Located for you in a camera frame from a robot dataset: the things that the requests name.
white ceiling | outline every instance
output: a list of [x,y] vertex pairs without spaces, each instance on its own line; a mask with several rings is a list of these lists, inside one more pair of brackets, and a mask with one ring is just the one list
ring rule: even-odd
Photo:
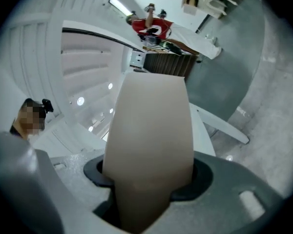
[[161,9],[167,12],[167,20],[180,26],[196,31],[206,18],[207,13],[197,10],[196,15],[192,16],[184,13],[182,0],[135,0],[141,8],[145,8],[150,3],[155,4],[155,14],[159,14]]
[[[103,137],[113,117],[121,86],[127,47],[99,37],[62,33],[62,70],[65,89],[77,121]],[[77,99],[84,97],[82,106]]]

gray plastic part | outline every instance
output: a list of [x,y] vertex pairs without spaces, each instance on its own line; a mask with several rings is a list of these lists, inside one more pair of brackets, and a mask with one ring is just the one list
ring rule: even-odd
[[[211,186],[193,201],[171,203],[146,234],[255,233],[282,204],[273,188],[240,164],[199,152],[194,157],[211,168]],[[244,191],[252,191],[266,210],[252,224],[239,197]]]
[[[0,190],[36,232],[125,233],[92,213],[108,199],[110,190],[86,182],[83,166],[102,152],[52,159],[55,165],[65,164],[57,170],[60,179],[46,152],[0,133]],[[145,234],[254,233],[282,204],[278,193],[243,166],[198,152],[195,158],[211,168],[211,186],[193,201],[172,202]],[[254,192],[266,210],[253,223],[239,199],[243,191]]]

black headphones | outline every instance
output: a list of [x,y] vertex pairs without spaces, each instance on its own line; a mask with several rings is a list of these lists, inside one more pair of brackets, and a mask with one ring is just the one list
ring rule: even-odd
[[53,107],[52,107],[51,101],[49,101],[48,99],[42,100],[42,108],[45,110],[46,114],[48,112],[53,112]]

red shirt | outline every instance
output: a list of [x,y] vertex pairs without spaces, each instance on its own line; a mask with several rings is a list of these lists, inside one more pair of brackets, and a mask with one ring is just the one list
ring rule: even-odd
[[[154,34],[160,39],[166,39],[167,33],[169,33],[169,29],[172,24],[173,23],[171,21],[154,18],[152,28],[158,29],[158,31]],[[145,19],[135,20],[132,22],[131,26],[138,34],[148,35]]]

ceiling light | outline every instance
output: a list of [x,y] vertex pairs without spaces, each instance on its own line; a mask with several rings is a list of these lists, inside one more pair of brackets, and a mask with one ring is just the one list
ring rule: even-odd
[[228,160],[228,161],[232,161],[232,160],[233,160],[233,156],[232,156],[232,155],[228,155],[228,156],[226,157],[226,160]]
[[117,9],[125,14],[125,16],[129,16],[132,13],[118,0],[109,0],[109,2],[114,5]]
[[84,97],[79,97],[79,98],[77,99],[77,105],[78,105],[78,106],[81,106],[81,105],[83,105],[83,103],[84,103]]

